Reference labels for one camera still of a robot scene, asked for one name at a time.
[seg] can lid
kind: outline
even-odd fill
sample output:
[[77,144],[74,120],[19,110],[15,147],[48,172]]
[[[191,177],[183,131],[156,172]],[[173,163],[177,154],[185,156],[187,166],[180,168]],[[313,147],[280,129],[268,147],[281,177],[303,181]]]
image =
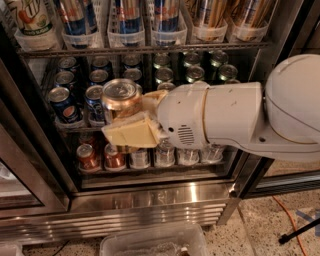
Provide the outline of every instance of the can lid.
[[70,91],[65,87],[53,88],[48,95],[49,101],[61,102],[66,100],[70,95]]
[[58,62],[59,68],[72,68],[77,64],[77,60],[74,57],[63,57]]
[[58,72],[54,77],[55,83],[59,85],[69,84],[73,81],[73,79],[74,74],[71,71]]
[[93,152],[93,147],[90,144],[82,144],[77,148],[77,157],[89,157]]
[[123,77],[132,81],[138,81],[142,77],[142,72],[137,68],[130,68],[123,72]]
[[103,96],[112,100],[126,100],[137,93],[136,83],[130,79],[113,79],[103,86]]
[[102,93],[102,85],[93,85],[86,90],[86,97],[90,100],[100,99]]
[[108,79],[108,77],[109,77],[108,72],[103,69],[94,70],[89,75],[89,79],[92,82],[96,82],[96,83],[104,82]]
[[238,69],[233,65],[225,64],[219,68],[218,74],[219,79],[223,81],[235,79],[238,75]]
[[98,56],[93,59],[91,65],[97,68],[103,68],[107,66],[109,62],[110,61],[106,57]]
[[140,62],[140,55],[138,54],[128,54],[123,58],[123,63],[128,66],[136,66]]

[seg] plastic container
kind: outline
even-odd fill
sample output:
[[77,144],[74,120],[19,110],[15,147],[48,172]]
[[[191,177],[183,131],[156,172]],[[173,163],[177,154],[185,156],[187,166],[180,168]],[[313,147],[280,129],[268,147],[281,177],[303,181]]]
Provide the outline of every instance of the plastic container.
[[191,44],[223,42],[228,28],[228,23],[225,20],[220,28],[196,27],[193,25],[191,15],[184,1],[181,1],[180,8],[188,26],[188,42]]
[[153,21],[154,21],[154,1],[147,1],[147,14],[149,22],[149,33],[151,36],[151,45],[185,45],[187,41],[187,25],[184,20],[184,16],[180,10],[179,12],[179,22],[178,22],[178,31],[176,32],[158,32],[154,31]]
[[142,30],[140,32],[120,34],[119,20],[114,1],[111,2],[109,14],[108,38],[110,48],[127,47],[128,45],[136,47],[146,45],[143,19],[141,19]]
[[190,255],[209,256],[201,227],[191,223],[163,224],[130,234],[106,237],[100,245],[100,256],[171,256],[177,255],[183,246],[188,248]]
[[1,256],[24,256],[21,244],[2,244],[0,243]]
[[267,34],[269,24],[264,22],[261,28],[238,27],[231,18],[227,18],[228,30],[226,38],[229,43],[261,42]]

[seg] beverage cooler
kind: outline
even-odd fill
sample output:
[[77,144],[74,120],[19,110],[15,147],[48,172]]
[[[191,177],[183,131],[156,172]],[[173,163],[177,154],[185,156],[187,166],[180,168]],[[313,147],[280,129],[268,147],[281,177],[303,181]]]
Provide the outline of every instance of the beverage cooler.
[[[319,54],[319,0],[205,2],[0,0],[0,241],[223,225],[243,199],[319,188],[318,163],[278,173],[278,161],[233,146],[215,145],[209,159],[166,143],[108,146],[102,128],[119,114],[122,83],[140,96],[196,80],[219,86],[227,78],[212,56],[225,54],[232,82],[265,84],[284,59]],[[244,25],[249,4],[257,16]],[[89,91],[106,84],[115,90],[98,111]]]

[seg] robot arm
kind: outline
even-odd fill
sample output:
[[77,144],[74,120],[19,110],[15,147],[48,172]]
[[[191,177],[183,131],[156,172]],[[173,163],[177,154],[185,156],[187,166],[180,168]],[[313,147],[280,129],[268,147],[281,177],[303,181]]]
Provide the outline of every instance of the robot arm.
[[157,121],[177,148],[222,144],[280,160],[319,160],[319,67],[318,55],[280,63],[265,101],[260,83],[179,86],[161,100]]

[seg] blue can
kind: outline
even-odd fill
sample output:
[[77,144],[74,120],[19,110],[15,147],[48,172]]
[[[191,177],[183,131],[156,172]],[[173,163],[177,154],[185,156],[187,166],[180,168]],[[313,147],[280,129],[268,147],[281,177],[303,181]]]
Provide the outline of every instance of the blue can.
[[[180,0],[154,0],[153,30],[175,32],[179,24]],[[158,45],[173,45],[175,41],[158,42]]]
[[[115,0],[120,34],[138,33],[142,30],[141,0]],[[123,42],[136,46],[135,42]]]
[[101,104],[101,94],[102,94],[101,85],[93,85],[89,87],[86,91],[85,98],[88,106],[88,110],[93,120],[101,122],[104,121],[104,112]]
[[62,123],[70,124],[82,119],[77,103],[65,87],[56,87],[49,92],[49,102],[58,119]]

